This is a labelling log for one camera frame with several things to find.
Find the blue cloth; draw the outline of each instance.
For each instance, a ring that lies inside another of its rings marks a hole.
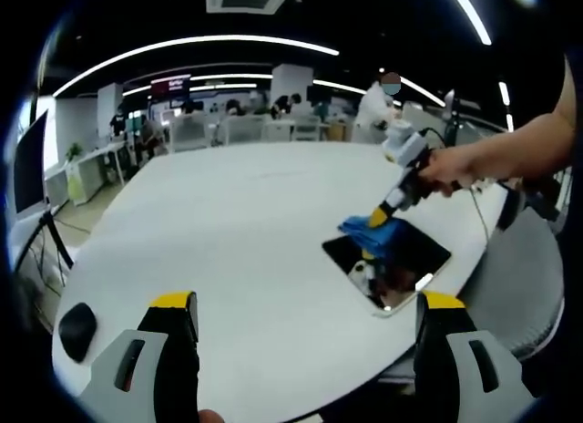
[[[398,232],[398,220],[390,220],[379,227],[369,227],[367,216],[351,216],[338,229],[346,233],[359,247],[365,249],[374,257],[386,259],[389,256],[388,243]]]

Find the computer monitor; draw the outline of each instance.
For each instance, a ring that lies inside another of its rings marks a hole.
[[[14,188],[16,214],[45,201],[44,147],[48,112],[43,113],[16,145]]]

